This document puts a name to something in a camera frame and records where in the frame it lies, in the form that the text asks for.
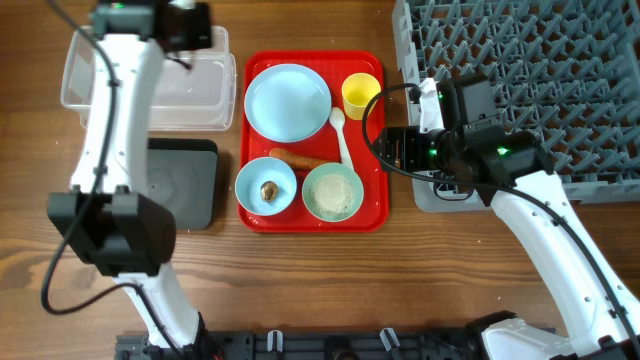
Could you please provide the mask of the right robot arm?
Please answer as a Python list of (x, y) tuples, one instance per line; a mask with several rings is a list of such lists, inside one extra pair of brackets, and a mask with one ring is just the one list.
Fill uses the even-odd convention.
[(476, 194), (519, 240), (560, 312), (566, 335), (503, 311), (466, 328), (471, 359), (635, 359), (639, 302), (576, 215), (553, 161), (527, 131), (507, 132), (488, 78), (406, 83), (417, 126), (365, 143), (385, 171)]

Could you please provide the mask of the light blue bowl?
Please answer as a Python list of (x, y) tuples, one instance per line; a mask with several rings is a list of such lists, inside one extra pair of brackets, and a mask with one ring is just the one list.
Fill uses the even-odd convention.
[[(261, 199), (260, 187), (274, 181), (279, 187), (278, 197), (271, 203)], [(236, 198), (251, 214), (273, 216), (283, 212), (293, 202), (297, 192), (297, 178), (285, 162), (273, 157), (256, 158), (248, 162), (235, 181)]]

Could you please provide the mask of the brown food scrap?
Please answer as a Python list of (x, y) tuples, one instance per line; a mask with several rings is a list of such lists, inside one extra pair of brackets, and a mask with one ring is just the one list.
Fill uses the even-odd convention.
[(279, 194), (279, 187), (274, 181), (266, 181), (260, 187), (261, 199), (266, 203), (273, 202)]

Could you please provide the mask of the orange carrot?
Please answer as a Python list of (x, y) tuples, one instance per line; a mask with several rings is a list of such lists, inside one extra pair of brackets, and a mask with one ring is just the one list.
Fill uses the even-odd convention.
[(269, 156), (285, 162), (293, 169), (299, 170), (313, 170), (321, 165), (329, 163), (329, 160), (302, 156), (284, 148), (271, 149), (269, 151)]

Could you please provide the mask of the white rice pile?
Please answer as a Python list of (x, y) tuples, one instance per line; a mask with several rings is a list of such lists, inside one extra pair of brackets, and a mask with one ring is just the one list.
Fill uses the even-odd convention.
[(311, 189), (318, 212), (324, 217), (343, 217), (354, 201), (354, 189), (345, 175), (321, 176)]

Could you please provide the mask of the light green bowl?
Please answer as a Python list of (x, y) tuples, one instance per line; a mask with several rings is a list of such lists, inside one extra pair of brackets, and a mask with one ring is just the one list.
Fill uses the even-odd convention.
[(302, 185), (302, 200), (317, 219), (338, 223), (352, 218), (364, 202), (364, 185), (357, 173), (340, 163), (311, 170)]

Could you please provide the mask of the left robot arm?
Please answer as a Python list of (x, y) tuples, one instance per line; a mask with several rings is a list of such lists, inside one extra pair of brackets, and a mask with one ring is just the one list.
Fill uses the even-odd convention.
[(177, 226), (147, 188), (151, 104), (165, 61), (213, 44), (194, 1), (100, 1), (79, 35), (96, 58), (93, 100), (69, 188), (49, 197), (61, 248), (113, 280), (148, 329), (154, 359), (212, 359), (214, 344), (171, 263)]

